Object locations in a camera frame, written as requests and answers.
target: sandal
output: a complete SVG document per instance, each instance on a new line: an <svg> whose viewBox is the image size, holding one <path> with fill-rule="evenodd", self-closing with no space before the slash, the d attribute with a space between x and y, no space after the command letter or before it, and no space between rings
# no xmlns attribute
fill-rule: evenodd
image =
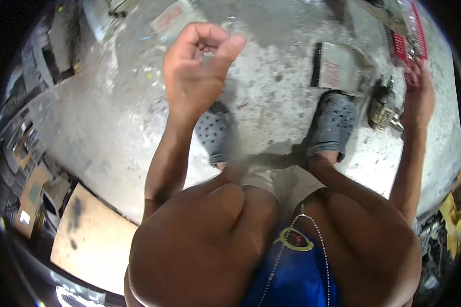
<svg viewBox="0 0 461 307"><path fill-rule="evenodd" d="M216 101L198 119L195 133L209 155L208 162L211 166L216 167L217 163L227 162L234 157L233 126L234 118L221 101Z"/></svg>
<svg viewBox="0 0 461 307"><path fill-rule="evenodd" d="M345 157L345 146L357 120L357 108L347 95L332 90L324 93L306 138L302 141L307 158L325 151L339 152L337 162Z"/></svg>

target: red plastic crate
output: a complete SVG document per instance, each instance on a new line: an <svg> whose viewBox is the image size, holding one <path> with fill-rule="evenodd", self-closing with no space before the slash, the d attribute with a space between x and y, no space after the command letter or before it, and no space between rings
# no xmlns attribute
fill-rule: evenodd
<svg viewBox="0 0 461 307"><path fill-rule="evenodd" d="M420 49L420 54L418 56L423 59L428 59L429 57L427 51L427 42L425 41L425 34L423 32L422 22L420 21L420 17L418 16L418 10L416 9L415 2L412 2L412 8L416 21L415 37L418 41ZM402 60L406 65L408 65L410 59L408 58L408 53L406 52L406 37L393 32L393 39L394 41L392 43L394 44L396 55L400 60Z"/></svg>

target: beige shorts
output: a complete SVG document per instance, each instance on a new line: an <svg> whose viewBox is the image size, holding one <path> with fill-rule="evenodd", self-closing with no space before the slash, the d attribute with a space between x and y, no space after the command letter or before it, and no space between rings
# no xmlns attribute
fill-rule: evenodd
<svg viewBox="0 0 461 307"><path fill-rule="evenodd" d="M278 201L280 222L288 222L295 208L311 193L326 187L305 169L255 167L241 180L241 186L255 186L272 193Z"/></svg>

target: plywood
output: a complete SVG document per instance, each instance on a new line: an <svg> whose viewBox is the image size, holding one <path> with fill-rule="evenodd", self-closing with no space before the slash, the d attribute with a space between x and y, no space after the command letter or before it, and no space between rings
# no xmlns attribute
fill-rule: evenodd
<svg viewBox="0 0 461 307"><path fill-rule="evenodd" d="M51 261L96 287L123 295L123 278L137 230L78 184L56 232Z"/></svg>

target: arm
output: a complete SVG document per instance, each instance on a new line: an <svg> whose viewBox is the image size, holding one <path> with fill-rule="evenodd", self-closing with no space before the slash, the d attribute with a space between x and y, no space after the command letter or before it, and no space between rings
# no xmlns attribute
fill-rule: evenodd
<svg viewBox="0 0 461 307"><path fill-rule="evenodd" d="M390 201L411 225L420 199L427 126L436 97L426 60L417 58L412 67L407 67L405 80L405 110L402 115L405 143Z"/></svg>
<svg viewBox="0 0 461 307"><path fill-rule="evenodd" d="M145 180L143 220L183 189L195 123L194 119L179 122L169 114Z"/></svg>
<svg viewBox="0 0 461 307"><path fill-rule="evenodd" d="M405 141L400 166L391 191L391 202L409 224L413 223L420 199L426 134L420 132Z"/></svg>
<svg viewBox="0 0 461 307"><path fill-rule="evenodd" d="M210 23L189 23L164 57L169 115L145 180L142 222L181 192L188 169L193 128L220 94L227 70L246 44L242 34L229 36ZM203 63L205 52L214 53Z"/></svg>

